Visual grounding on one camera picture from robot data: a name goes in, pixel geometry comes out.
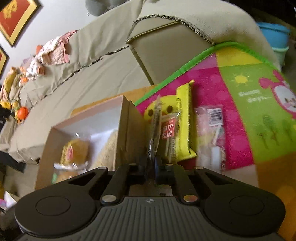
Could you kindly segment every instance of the open cardboard box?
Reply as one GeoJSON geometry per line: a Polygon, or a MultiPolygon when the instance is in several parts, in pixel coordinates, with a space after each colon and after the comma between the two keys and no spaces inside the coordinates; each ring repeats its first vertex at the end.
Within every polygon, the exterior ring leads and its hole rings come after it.
{"type": "Polygon", "coordinates": [[[142,115],[123,95],[95,105],[53,126],[47,137],[35,189],[52,184],[54,163],[59,163],[64,145],[76,135],[89,137],[90,163],[96,160],[113,130],[118,130],[113,170],[138,162],[146,152],[146,126],[142,115]]]}

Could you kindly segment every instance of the beige fabric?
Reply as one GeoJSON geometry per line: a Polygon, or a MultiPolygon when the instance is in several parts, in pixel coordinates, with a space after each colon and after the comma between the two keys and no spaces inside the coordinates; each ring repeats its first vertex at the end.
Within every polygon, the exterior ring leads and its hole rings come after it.
{"type": "Polygon", "coordinates": [[[149,86],[129,49],[83,68],[31,109],[18,126],[8,153],[17,161],[39,158],[51,126],[68,118],[73,109],[125,91],[149,86]]]}
{"type": "Polygon", "coordinates": [[[13,136],[16,127],[16,120],[12,116],[10,116],[8,121],[5,122],[0,133],[0,151],[8,151],[8,149],[10,148],[10,139],[13,136]]]}
{"type": "Polygon", "coordinates": [[[28,82],[22,89],[22,105],[38,104],[30,110],[24,124],[17,128],[15,121],[4,125],[0,150],[17,161],[35,160],[42,154],[51,126],[68,118],[73,109],[149,86],[129,49],[105,55],[126,47],[125,40],[141,8],[142,0],[131,0],[101,15],[70,38],[67,45],[70,62],[46,67],[44,77],[28,82]],[[97,63],[65,81],[74,71],[92,64],[100,56],[103,57],[97,63]]]}
{"type": "Polygon", "coordinates": [[[140,21],[127,43],[151,84],[161,83],[211,47],[188,27],[163,18],[140,21]]]}
{"type": "Polygon", "coordinates": [[[234,41],[245,44],[280,69],[279,61],[253,18],[220,0],[147,0],[138,19],[169,16],[187,23],[209,43],[234,41]]]}
{"type": "Polygon", "coordinates": [[[66,45],[70,62],[45,66],[45,76],[28,82],[20,92],[21,105],[31,108],[65,81],[75,70],[89,65],[110,51],[126,47],[125,40],[142,8],[142,0],[131,0],[80,29],[66,45]]]}

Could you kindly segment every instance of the cartoon bunny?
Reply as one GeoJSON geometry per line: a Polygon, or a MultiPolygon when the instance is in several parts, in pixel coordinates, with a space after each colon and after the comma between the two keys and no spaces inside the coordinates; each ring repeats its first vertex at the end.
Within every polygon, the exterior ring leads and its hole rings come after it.
{"type": "Polygon", "coordinates": [[[260,86],[263,89],[270,87],[276,101],[280,104],[280,106],[285,111],[292,114],[293,119],[296,119],[296,96],[290,90],[289,85],[277,70],[274,70],[273,74],[279,80],[279,82],[273,82],[267,78],[260,78],[260,86]]]}

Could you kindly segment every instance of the packaged bread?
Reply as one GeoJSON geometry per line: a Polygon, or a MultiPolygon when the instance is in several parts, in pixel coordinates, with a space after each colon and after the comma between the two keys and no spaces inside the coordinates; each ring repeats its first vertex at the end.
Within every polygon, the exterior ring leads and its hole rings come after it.
{"type": "Polygon", "coordinates": [[[177,161],[196,157],[196,123],[195,115],[193,114],[191,85],[194,83],[191,80],[177,88],[177,110],[180,112],[176,156],[177,161]]]}
{"type": "Polygon", "coordinates": [[[62,165],[80,166],[85,163],[89,142],[79,138],[69,141],[63,148],[61,156],[62,165]]]}

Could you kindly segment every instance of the fringe trim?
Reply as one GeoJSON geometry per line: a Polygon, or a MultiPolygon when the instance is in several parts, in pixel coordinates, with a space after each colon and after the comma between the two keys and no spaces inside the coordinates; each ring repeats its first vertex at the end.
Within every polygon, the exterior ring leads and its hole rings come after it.
{"type": "MultiPolygon", "coordinates": [[[[77,69],[77,70],[75,70],[73,73],[71,73],[62,83],[60,83],[53,91],[52,91],[52,93],[60,86],[60,85],[62,85],[63,83],[65,83],[68,79],[70,79],[74,74],[76,74],[76,73],[78,73],[81,69],[83,69],[83,68],[87,68],[87,67],[90,67],[90,66],[92,66],[93,64],[95,64],[96,62],[98,62],[98,61],[100,61],[105,55],[111,55],[111,54],[114,54],[114,53],[117,53],[117,52],[119,52],[119,51],[121,51],[121,50],[124,50],[124,49],[127,49],[127,48],[129,48],[129,46],[126,46],[126,47],[124,47],[124,48],[120,48],[120,49],[117,49],[117,50],[115,50],[115,51],[110,51],[110,52],[108,52],[108,53],[106,53],[106,54],[104,54],[104,55],[102,55],[102,56],[100,56],[100,57],[98,57],[96,60],[94,60],[91,64],[88,64],[88,65],[83,65],[83,66],[81,66],[79,69],[77,69]]],[[[35,104],[33,104],[32,105],[32,107],[31,108],[33,108],[35,105],[37,105],[40,101],[38,101],[37,103],[35,103],[35,104]]]]}
{"type": "Polygon", "coordinates": [[[215,44],[214,41],[208,35],[206,35],[203,31],[201,31],[199,28],[197,28],[196,26],[194,26],[192,23],[190,23],[190,22],[188,22],[188,21],[186,21],[184,19],[174,17],[174,16],[166,16],[166,15],[159,15],[159,14],[148,15],[148,16],[139,18],[136,21],[133,21],[133,25],[134,24],[137,24],[138,22],[140,22],[141,20],[146,19],[146,18],[166,18],[166,19],[169,19],[169,20],[174,20],[174,21],[179,22],[180,24],[183,24],[186,27],[190,28],[199,37],[201,37],[203,40],[205,40],[209,44],[212,44],[212,45],[215,44]]]}

